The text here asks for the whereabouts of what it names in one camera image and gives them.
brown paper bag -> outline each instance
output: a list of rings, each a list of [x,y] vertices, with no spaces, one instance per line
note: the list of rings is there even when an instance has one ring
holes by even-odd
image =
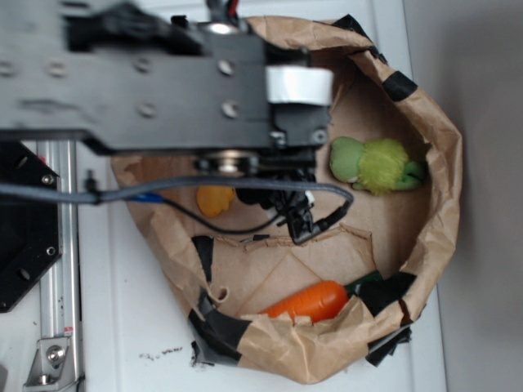
[[[245,242],[216,236],[168,206],[130,203],[207,360],[228,359],[301,383],[321,381],[416,320],[454,252],[461,136],[431,98],[389,67],[357,32],[359,26],[347,21],[356,31],[284,17],[250,23],[276,45],[309,47],[315,66],[334,72],[331,139],[397,139],[411,158],[427,160],[430,179],[421,189],[380,197],[355,191],[342,222],[300,247],[285,227],[270,227],[261,232],[270,237]],[[335,183],[328,166],[329,144],[318,153],[318,182]],[[113,168],[122,186],[194,174],[190,160],[179,157],[115,158]],[[194,194],[195,189],[163,192],[198,211]],[[314,216],[328,215],[338,203],[334,196],[317,195]],[[246,216],[249,226],[266,220],[261,208],[235,200],[212,223],[238,228]],[[336,318],[312,324],[300,317],[293,324],[286,314],[275,319],[257,314],[312,283],[348,284],[375,269],[386,280],[363,287]]]

toy carrot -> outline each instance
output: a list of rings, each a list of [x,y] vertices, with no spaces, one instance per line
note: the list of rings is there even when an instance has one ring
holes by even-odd
[[[313,323],[332,319],[349,301],[349,293],[354,293],[355,286],[371,280],[381,280],[379,272],[374,271],[347,286],[333,280],[325,280],[285,298],[260,313],[274,318],[288,312],[293,321],[296,316],[309,316]]]

gray cable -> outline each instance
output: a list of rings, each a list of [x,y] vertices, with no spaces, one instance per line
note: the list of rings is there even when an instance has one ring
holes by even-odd
[[[314,182],[267,180],[247,177],[219,177],[219,176],[187,176],[173,177],[165,180],[147,182],[140,185],[130,186],[98,193],[82,192],[67,194],[50,189],[42,189],[35,186],[13,185],[0,183],[0,194],[48,203],[72,203],[72,204],[98,204],[109,203],[118,200],[126,200],[140,194],[148,194],[164,189],[181,188],[185,186],[199,185],[223,185],[233,188],[245,189],[275,189],[288,191],[324,191],[337,194],[352,203],[352,194],[336,185],[316,184]]]

stuffed toy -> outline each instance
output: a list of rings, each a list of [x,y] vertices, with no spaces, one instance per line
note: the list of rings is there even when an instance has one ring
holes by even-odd
[[[416,189],[427,174],[421,164],[409,160],[397,140],[361,143],[346,136],[334,139],[331,145],[330,169],[337,180],[375,195]]]
[[[229,209],[235,195],[228,186],[203,185],[196,191],[196,203],[206,217],[213,218]]]

wire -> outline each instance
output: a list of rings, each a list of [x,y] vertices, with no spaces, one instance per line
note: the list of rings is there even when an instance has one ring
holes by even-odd
[[[191,217],[195,221],[197,221],[197,222],[201,223],[202,225],[204,225],[205,227],[207,227],[208,229],[216,231],[219,234],[225,234],[225,235],[253,234],[253,233],[256,233],[257,231],[263,230],[266,227],[272,225],[274,222],[276,222],[276,220],[278,218],[281,217],[280,214],[276,214],[276,216],[273,216],[272,218],[270,218],[267,222],[263,223],[262,225],[259,225],[259,226],[256,226],[256,227],[252,227],[250,229],[223,229],[221,227],[215,226],[212,223],[206,221],[204,218],[194,214],[192,211],[186,209],[181,204],[178,204],[177,202],[175,202],[173,200],[169,200],[168,198],[165,198],[163,200],[163,203],[167,204],[170,207],[173,207],[173,208],[177,209],[180,212],[183,212],[187,216]]]
[[[229,16],[235,16],[236,15],[236,8],[238,7],[239,0],[230,0],[227,3],[227,7],[229,8]]]
[[[85,389],[85,376],[80,376],[76,381],[76,392],[80,391],[80,388],[83,387]]]
[[[199,185],[223,185],[244,189],[273,189],[289,191],[322,191],[337,194],[352,204],[352,194],[336,185],[317,184],[315,182],[267,180],[251,177],[219,177],[219,176],[186,176],[173,177],[165,180],[151,181],[140,185],[130,186],[109,191],[82,192],[67,194],[52,189],[43,189],[37,186],[15,185],[0,183],[0,194],[15,196],[28,200],[47,203],[71,204],[98,204],[110,203],[118,200],[128,200],[141,194],[148,194],[165,189],[181,188]]]

